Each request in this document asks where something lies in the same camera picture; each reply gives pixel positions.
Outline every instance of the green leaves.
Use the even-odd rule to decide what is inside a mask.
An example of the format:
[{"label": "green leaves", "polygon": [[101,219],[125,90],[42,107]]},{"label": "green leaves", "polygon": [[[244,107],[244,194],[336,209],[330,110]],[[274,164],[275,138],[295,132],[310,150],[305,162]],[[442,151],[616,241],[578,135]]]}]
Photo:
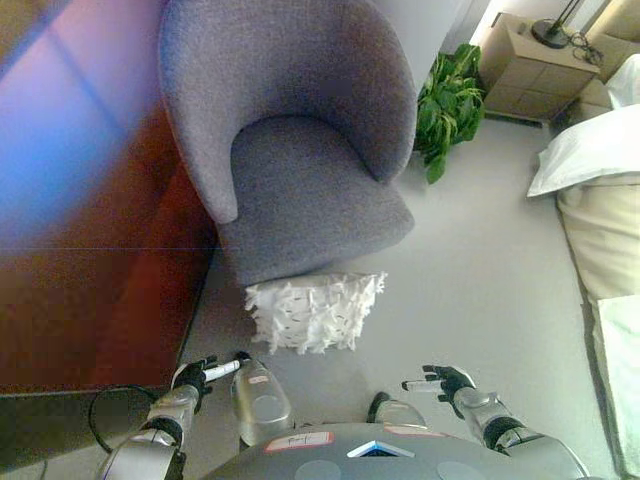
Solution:
[{"label": "green leaves", "polygon": [[429,185],[436,183],[444,175],[446,161],[446,157],[440,155],[429,164],[427,167],[427,182],[429,182]]},{"label": "green leaves", "polygon": [[454,55],[438,54],[420,91],[414,149],[423,156],[430,184],[444,174],[451,145],[472,140],[484,117],[475,79],[479,60],[480,48],[467,44]]}]

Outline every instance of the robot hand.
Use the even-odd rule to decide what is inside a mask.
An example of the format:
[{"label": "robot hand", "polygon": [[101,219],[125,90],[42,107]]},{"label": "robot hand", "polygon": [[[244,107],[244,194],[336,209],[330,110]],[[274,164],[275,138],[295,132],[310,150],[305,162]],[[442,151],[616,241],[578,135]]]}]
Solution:
[{"label": "robot hand", "polygon": [[462,388],[476,388],[469,374],[458,367],[435,365],[423,365],[422,371],[425,373],[425,381],[402,382],[402,388],[406,391],[440,392],[438,400],[451,404],[458,418],[464,420],[464,415],[456,406],[454,397]]},{"label": "robot hand", "polygon": [[211,392],[207,384],[238,370],[242,360],[218,365],[210,356],[178,368],[171,390],[151,405],[140,430],[110,452],[97,478],[182,479],[186,456],[181,449],[202,397]]}]

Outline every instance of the lamp base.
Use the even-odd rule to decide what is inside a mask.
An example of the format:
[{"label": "lamp base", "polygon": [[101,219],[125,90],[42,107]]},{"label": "lamp base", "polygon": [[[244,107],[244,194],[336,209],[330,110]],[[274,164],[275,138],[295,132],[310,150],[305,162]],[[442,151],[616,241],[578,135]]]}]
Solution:
[{"label": "lamp base", "polygon": [[562,27],[553,29],[553,20],[538,20],[531,27],[533,38],[550,48],[564,48],[569,44],[569,37]]}]

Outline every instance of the nightstand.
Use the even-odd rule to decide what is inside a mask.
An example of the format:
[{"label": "nightstand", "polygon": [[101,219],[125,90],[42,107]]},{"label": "nightstand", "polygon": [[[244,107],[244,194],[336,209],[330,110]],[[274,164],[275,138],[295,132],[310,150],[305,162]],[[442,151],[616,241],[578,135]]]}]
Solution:
[{"label": "nightstand", "polygon": [[502,13],[482,43],[480,78],[488,112],[549,121],[574,100],[600,69],[554,50],[531,35],[532,21]]}]

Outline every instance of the gray armchair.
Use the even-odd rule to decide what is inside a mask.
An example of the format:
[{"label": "gray armchair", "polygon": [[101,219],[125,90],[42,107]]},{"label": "gray armchair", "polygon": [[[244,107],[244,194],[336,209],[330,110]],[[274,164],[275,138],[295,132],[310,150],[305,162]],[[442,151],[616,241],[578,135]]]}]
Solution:
[{"label": "gray armchair", "polygon": [[160,77],[174,135],[241,285],[400,241],[390,185],[416,92],[367,0],[172,0]]}]

